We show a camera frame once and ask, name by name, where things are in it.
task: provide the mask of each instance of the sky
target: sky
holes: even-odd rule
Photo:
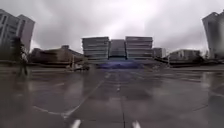
[[[33,19],[31,49],[70,45],[82,52],[81,38],[153,37],[168,51],[207,49],[201,19],[221,13],[223,0],[0,0],[0,8]]]

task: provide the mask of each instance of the white building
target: white building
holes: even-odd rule
[[[108,60],[109,37],[90,37],[82,39],[83,53],[91,63],[99,63]]]
[[[202,19],[211,59],[224,58],[224,12],[211,13]]]
[[[153,57],[152,37],[126,37],[128,60],[149,60]]]
[[[10,45],[14,37],[20,37],[29,51],[34,24],[33,20],[24,15],[15,17],[0,9],[0,45]]]
[[[169,59],[173,61],[193,61],[200,57],[199,50],[181,49],[169,54]]]
[[[166,49],[165,48],[153,48],[153,56],[155,58],[166,57]]]

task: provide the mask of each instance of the pedestrian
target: pedestrian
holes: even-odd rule
[[[18,74],[21,75],[22,71],[24,70],[25,75],[27,75],[28,74],[28,72],[27,72],[28,52],[19,37],[15,37],[13,39],[12,49],[13,49],[14,60],[19,63],[19,73]]]
[[[22,71],[24,70],[24,74],[27,76],[28,72],[27,72],[27,63],[28,63],[28,59],[27,59],[27,50],[24,47],[24,45],[22,46],[22,53],[21,53],[21,59],[20,59],[20,69],[19,69],[19,75],[22,74]]]

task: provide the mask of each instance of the ground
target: ground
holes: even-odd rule
[[[223,128],[224,74],[95,70],[0,73],[0,128]]]

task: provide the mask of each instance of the building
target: building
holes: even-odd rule
[[[90,63],[105,62],[109,56],[109,37],[83,38],[83,53]]]
[[[68,45],[63,45],[59,49],[41,50],[33,49],[31,53],[31,61],[34,63],[70,63],[74,59],[79,61],[83,59],[81,53],[69,49]]]
[[[211,59],[224,58],[224,12],[211,13],[202,19]]]
[[[181,49],[169,54],[169,59],[172,61],[194,61],[198,57],[200,57],[199,50]]]
[[[125,40],[113,39],[110,41],[109,57],[110,59],[112,58],[126,59]]]
[[[166,57],[166,49],[164,48],[153,48],[154,58],[164,58]]]
[[[10,54],[10,45],[14,37],[20,37],[27,51],[35,22],[24,15],[15,17],[0,9],[0,48],[4,54]]]
[[[152,37],[126,37],[128,60],[149,60],[153,57]]]

